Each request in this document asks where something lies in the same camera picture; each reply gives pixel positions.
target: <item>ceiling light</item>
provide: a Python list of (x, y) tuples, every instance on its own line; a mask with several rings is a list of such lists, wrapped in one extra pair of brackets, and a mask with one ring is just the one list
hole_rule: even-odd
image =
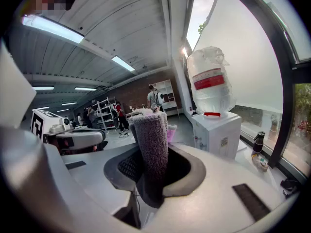
[(187, 54), (187, 51), (186, 51), (185, 48), (183, 48), (183, 53), (184, 53), (184, 55), (185, 55), (185, 58), (188, 59), (188, 54)]
[(54, 86), (33, 86), (36, 91), (53, 90)]
[(32, 109), (32, 111), (34, 111), (34, 110), (44, 110), (44, 109), (49, 109), (49, 106), (48, 107), (42, 107), (42, 108), (35, 108), (35, 109)]
[(80, 91), (96, 91), (95, 88), (85, 88), (85, 87), (76, 87), (75, 90), (80, 90)]
[(117, 56), (113, 57), (112, 60), (114, 62), (118, 63), (120, 66), (124, 67), (125, 69), (128, 69), (129, 71), (134, 71), (135, 70), (129, 64), (127, 64), (125, 61), (123, 61), (122, 59), (120, 59)]
[(40, 29), (43, 31), (47, 31), (53, 34), (56, 34), (58, 36), (61, 36), (63, 38), (66, 38), (68, 40), (74, 41), (76, 43), (80, 43), (82, 39), (84, 38), (83, 35), (63, 26), (58, 23), (55, 23), (51, 20), (48, 20), (43, 17), (38, 17), (35, 15), (29, 15), (26, 17), (21, 18), (21, 23), (33, 27), (36, 29)]
[(63, 103), (62, 105), (71, 105), (71, 104), (76, 104), (77, 102), (74, 103)]

